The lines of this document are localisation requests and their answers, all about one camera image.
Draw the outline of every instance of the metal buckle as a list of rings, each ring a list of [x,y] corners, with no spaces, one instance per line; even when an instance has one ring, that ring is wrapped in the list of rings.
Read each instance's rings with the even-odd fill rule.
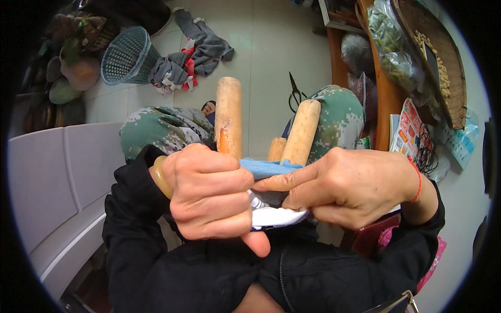
[[[412,310],[414,313],[419,313],[417,306],[416,306],[416,301],[414,301],[414,296],[412,295],[412,292],[410,290],[406,290],[402,292],[402,296],[397,299],[396,301],[388,301],[383,304],[380,304],[372,309],[369,309],[365,311],[364,313],[389,313],[391,310],[393,310],[397,305],[402,303],[407,299],[407,305],[410,305],[412,307]]]

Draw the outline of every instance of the tiled floor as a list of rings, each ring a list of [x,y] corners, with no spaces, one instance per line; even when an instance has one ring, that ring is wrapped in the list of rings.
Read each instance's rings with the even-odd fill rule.
[[[145,106],[201,108],[215,100],[217,80],[237,78],[242,84],[243,155],[266,159],[271,140],[282,134],[292,117],[288,106],[289,71],[302,92],[310,95],[330,83],[327,39],[312,33],[322,25],[310,9],[295,8],[289,0],[175,0],[193,18],[202,17],[212,30],[235,48],[231,62],[220,63],[207,78],[197,78],[193,92],[176,90],[162,96],[150,85],[102,82],[85,92],[87,122],[123,121]],[[162,55],[178,52],[187,41],[174,20],[151,38]]]

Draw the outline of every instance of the black jacket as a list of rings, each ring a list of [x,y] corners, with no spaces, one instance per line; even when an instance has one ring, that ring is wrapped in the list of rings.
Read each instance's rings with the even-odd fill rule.
[[[431,220],[411,226],[402,216],[389,245],[372,259],[316,242],[307,222],[267,231],[272,249],[264,259],[239,238],[188,241],[167,253],[156,220],[169,200],[148,172],[162,154],[145,147],[115,171],[117,183],[106,197],[103,239],[117,313],[231,312],[253,282],[285,311],[364,312],[407,289],[415,293],[436,255],[445,223],[440,195]]]

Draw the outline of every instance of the pile of clothes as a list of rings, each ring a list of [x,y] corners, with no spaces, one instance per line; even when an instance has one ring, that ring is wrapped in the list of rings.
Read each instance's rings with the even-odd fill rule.
[[[193,20],[182,7],[174,8],[176,23],[189,41],[181,52],[159,58],[148,80],[163,95],[175,89],[193,90],[196,76],[210,75],[219,60],[231,61],[235,50],[207,26],[202,18]]]

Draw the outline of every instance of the camouflage pants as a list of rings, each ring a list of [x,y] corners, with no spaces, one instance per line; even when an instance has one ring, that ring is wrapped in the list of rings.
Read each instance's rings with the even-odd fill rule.
[[[357,97],[348,89],[328,85],[314,93],[322,105],[308,162],[330,149],[355,149],[365,124]],[[200,110],[167,107],[141,108],[129,116],[120,130],[125,161],[130,164],[148,144],[170,155],[190,143],[214,141],[214,127]]]
[[[148,144],[170,155],[195,142],[213,142],[214,126],[200,110],[145,107],[132,113],[120,130],[125,162]]]
[[[322,106],[308,163],[334,147],[356,149],[365,125],[365,112],[357,96],[349,89],[328,85],[308,99],[318,100]]]

